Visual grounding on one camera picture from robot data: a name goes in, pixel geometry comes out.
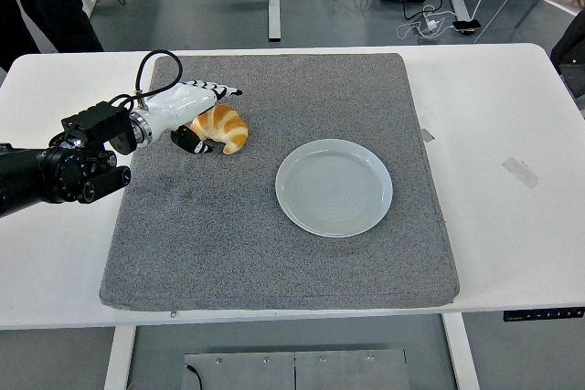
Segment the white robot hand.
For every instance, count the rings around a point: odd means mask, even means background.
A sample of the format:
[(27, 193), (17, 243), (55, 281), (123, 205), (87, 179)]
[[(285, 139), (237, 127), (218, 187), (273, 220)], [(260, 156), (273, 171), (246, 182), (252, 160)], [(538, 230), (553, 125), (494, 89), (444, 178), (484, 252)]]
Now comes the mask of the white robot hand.
[(141, 147), (156, 142), (165, 131), (171, 131), (173, 142), (189, 153), (207, 153), (211, 148), (203, 138), (189, 129), (193, 120), (210, 110), (218, 100), (242, 91), (217, 83), (192, 80), (179, 82), (171, 89), (155, 94), (143, 109), (133, 114), (135, 131)]

